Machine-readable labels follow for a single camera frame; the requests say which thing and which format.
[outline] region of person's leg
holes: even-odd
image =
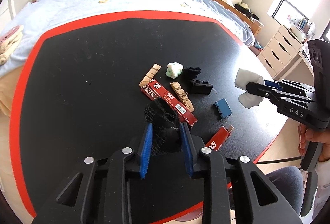
[[[286,166],[266,175],[286,198],[292,208],[300,214],[303,203],[303,178],[296,166]],[[232,189],[229,189],[230,208],[235,210]]]

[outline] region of red cardboard box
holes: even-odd
[[[233,131],[233,129],[233,126],[230,126],[229,130],[227,130],[224,126],[220,127],[218,132],[216,132],[216,134],[211,138],[209,142],[206,143],[205,146],[214,150],[219,150],[222,144],[230,136],[230,133]]]
[[[194,123],[197,122],[195,116],[155,79],[151,79],[147,85],[141,87],[141,91],[151,100],[155,100],[157,97],[166,100],[171,108],[176,110],[179,113],[179,116],[186,120],[189,125],[193,126]]]

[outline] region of white sponge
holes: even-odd
[[[246,91],[246,85],[249,82],[265,84],[263,77],[259,74],[240,68],[236,75],[235,86]],[[263,99],[263,97],[255,96],[247,92],[238,97],[238,101],[247,109],[258,106]]]
[[[175,79],[178,77],[181,73],[184,67],[180,63],[169,63],[167,64],[167,71],[166,76],[171,77],[172,79]]]

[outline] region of window frame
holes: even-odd
[[[328,37],[326,37],[326,34],[329,32],[330,30],[330,21],[328,23],[328,26],[325,28],[322,36],[321,36],[321,39],[324,39],[326,42],[330,42],[330,40],[328,39]]]
[[[301,14],[301,16],[304,16],[305,17],[305,19],[308,21],[309,19],[298,9],[298,8],[296,8],[293,4],[291,4],[289,1],[287,1],[287,0],[280,0],[280,2],[279,2],[279,4],[278,4],[278,6],[276,7],[276,9],[275,9],[275,11],[274,11],[274,13],[273,13],[273,15],[272,15],[272,18],[273,19],[275,19],[275,16],[276,16],[276,13],[279,11],[279,9],[280,9],[280,7],[281,7],[281,5],[283,4],[283,2],[286,2],[286,3],[288,3],[290,6],[292,6],[299,14]]]

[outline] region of metal screw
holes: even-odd
[[[86,157],[84,160],[85,164],[91,164],[94,162],[94,158],[93,157]]]
[[[201,148],[201,152],[205,153],[205,154],[209,154],[212,152],[212,150],[209,147],[204,147],[204,148]]]
[[[124,154],[129,154],[129,153],[131,153],[133,150],[132,150],[132,148],[130,148],[130,147],[126,147],[126,148],[123,148],[122,150],[121,150],[121,152],[122,153],[124,153]]]
[[[250,161],[250,158],[247,157],[247,156],[241,156],[241,157],[240,157],[240,161],[241,161],[242,163],[248,163],[248,162]]]

